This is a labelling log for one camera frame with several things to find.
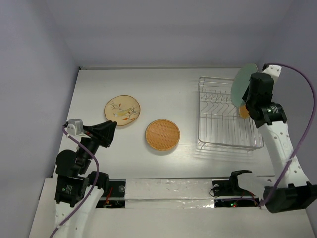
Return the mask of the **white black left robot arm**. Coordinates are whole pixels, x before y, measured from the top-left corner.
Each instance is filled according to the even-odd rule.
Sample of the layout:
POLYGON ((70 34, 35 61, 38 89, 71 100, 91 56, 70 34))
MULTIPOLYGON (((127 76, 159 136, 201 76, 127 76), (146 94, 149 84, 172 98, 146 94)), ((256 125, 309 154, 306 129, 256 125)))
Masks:
POLYGON ((55 228, 52 238, 84 238, 101 196, 109 192, 109 175, 100 171, 95 156, 99 147, 108 148, 117 123, 106 121, 84 126, 70 119, 62 126, 63 134, 77 145, 76 151, 59 152, 55 162, 55 228))

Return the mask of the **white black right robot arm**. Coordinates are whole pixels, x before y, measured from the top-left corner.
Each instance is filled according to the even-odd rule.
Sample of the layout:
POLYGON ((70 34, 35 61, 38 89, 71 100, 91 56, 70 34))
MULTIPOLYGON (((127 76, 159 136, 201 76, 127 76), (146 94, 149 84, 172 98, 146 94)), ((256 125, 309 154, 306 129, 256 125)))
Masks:
POLYGON ((251 192, 271 213, 306 209, 317 198, 317 187, 305 175, 295 155, 283 107, 272 101, 274 79, 266 73, 239 73, 231 88, 231 101, 244 105, 268 149, 276 175, 274 185, 250 170, 233 171, 228 189, 251 192))

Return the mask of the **white foam strip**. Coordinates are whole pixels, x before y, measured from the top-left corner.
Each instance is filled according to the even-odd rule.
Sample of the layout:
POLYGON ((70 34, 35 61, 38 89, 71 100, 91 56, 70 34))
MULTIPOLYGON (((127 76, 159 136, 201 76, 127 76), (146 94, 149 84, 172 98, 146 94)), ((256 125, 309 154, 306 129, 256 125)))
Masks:
POLYGON ((211 179, 128 179, 127 209, 214 208, 211 179))

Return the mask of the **large yellow woven plate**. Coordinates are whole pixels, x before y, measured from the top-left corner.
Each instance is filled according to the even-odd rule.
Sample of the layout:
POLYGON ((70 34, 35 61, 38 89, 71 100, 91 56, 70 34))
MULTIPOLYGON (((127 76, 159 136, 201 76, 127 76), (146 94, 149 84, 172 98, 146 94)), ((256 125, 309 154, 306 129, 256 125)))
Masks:
POLYGON ((246 105, 242 105, 239 107, 239 116, 242 119, 247 119, 250 117, 249 111, 247 110, 246 105))

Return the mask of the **beige bird pattern plate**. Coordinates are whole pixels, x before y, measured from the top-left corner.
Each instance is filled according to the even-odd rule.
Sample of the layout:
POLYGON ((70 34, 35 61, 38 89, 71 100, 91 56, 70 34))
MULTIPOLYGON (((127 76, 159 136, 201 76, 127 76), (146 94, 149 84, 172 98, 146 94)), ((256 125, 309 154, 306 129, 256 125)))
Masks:
POLYGON ((138 101, 129 95, 119 95, 109 100, 104 108, 107 120, 116 122, 117 126, 126 126, 140 115, 141 107, 138 101))

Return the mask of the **green flower ceramic plate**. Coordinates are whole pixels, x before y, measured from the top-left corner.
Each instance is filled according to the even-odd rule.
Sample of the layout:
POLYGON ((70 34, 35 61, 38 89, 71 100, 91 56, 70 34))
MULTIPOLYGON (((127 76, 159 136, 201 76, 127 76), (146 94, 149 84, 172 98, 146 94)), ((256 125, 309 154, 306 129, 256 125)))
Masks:
POLYGON ((251 75, 256 72, 258 72, 257 66, 249 63, 244 65, 236 74, 231 86, 231 102, 235 107, 244 104, 242 98, 249 86, 251 75))

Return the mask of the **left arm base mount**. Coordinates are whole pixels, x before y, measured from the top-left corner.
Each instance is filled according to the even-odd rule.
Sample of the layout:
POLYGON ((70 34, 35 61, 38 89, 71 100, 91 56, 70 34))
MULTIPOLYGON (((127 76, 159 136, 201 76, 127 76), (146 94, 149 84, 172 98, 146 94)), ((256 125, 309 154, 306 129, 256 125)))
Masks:
POLYGON ((96 208, 117 209, 125 208, 125 179, 111 179, 108 191, 104 192, 96 208))

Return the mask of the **small orange woven plate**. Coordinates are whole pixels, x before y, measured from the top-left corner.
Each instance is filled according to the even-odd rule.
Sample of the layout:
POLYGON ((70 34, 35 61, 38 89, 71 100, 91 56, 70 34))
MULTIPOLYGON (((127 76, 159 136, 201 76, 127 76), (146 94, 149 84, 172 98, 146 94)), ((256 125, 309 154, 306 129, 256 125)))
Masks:
POLYGON ((145 139, 153 149, 168 151, 178 144, 180 140, 180 130, 172 121, 158 119, 147 126, 145 139))

